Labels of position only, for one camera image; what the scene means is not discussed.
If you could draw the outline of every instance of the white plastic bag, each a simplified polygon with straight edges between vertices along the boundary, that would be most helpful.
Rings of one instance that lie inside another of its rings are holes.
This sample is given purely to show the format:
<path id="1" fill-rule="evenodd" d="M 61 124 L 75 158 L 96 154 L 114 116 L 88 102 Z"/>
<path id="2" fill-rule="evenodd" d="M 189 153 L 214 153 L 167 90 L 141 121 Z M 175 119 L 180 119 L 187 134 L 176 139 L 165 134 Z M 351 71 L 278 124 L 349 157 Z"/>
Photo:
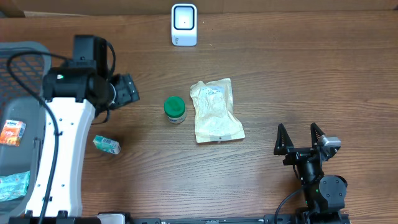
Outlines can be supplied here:
<path id="1" fill-rule="evenodd" d="M 242 124 L 233 114 L 231 79 L 199 81 L 191 86 L 191 97 L 197 143 L 244 138 Z"/>

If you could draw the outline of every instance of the jar with green lid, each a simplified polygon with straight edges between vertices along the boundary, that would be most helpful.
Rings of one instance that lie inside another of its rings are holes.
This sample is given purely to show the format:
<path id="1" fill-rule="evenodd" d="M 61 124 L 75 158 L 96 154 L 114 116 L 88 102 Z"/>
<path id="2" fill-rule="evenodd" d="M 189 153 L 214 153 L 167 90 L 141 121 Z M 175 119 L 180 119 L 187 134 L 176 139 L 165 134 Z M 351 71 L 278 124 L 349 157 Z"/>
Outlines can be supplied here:
<path id="1" fill-rule="evenodd" d="M 179 96 L 171 96 L 164 102 L 164 112 L 173 124 L 179 124 L 187 117 L 185 103 Z"/>

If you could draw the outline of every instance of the orange package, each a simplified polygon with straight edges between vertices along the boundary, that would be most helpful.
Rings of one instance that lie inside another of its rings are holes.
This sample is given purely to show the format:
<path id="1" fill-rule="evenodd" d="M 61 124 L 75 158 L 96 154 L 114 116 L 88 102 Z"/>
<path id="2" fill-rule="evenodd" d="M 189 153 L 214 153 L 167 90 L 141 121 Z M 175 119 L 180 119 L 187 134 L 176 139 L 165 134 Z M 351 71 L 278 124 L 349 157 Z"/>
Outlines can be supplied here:
<path id="1" fill-rule="evenodd" d="M 6 120 L 0 134 L 0 144 L 19 146 L 26 124 L 22 121 Z"/>

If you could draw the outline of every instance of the wood grain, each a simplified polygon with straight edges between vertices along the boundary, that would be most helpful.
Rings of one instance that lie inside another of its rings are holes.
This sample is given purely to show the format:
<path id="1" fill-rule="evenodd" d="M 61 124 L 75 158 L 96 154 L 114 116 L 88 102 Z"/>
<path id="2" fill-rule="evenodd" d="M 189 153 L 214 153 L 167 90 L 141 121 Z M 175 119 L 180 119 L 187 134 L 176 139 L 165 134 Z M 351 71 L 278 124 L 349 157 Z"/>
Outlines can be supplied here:
<path id="1" fill-rule="evenodd" d="M 34 40 L 71 56 L 75 34 L 116 49 L 141 101 L 93 126 L 83 168 L 85 215 L 124 210 L 134 217 L 261 216 L 299 187 L 272 154 L 277 125 L 295 146 L 310 145 L 310 123 L 342 139 L 324 165 L 348 181 L 353 223 L 397 223 L 398 14 L 303 12 L 200 15 L 198 45 L 174 47 L 169 16 L 1 19 L 2 42 Z M 246 138 L 196 144 L 190 86 L 230 77 L 234 114 Z M 187 120 L 169 123 L 162 105 L 181 96 Z M 120 155 L 94 148 L 117 139 Z M 304 206 L 300 197 L 282 212 Z"/>

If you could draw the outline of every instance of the blue plastic package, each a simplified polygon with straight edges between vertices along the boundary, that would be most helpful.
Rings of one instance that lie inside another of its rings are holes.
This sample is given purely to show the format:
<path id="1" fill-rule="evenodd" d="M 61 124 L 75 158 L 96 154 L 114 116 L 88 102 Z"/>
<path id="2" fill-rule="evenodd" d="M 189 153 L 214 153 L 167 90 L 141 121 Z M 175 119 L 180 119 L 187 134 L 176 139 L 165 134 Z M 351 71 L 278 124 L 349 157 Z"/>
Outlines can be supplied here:
<path id="1" fill-rule="evenodd" d="M 0 177 L 0 202 L 23 197 L 27 193 L 30 171 Z"/>

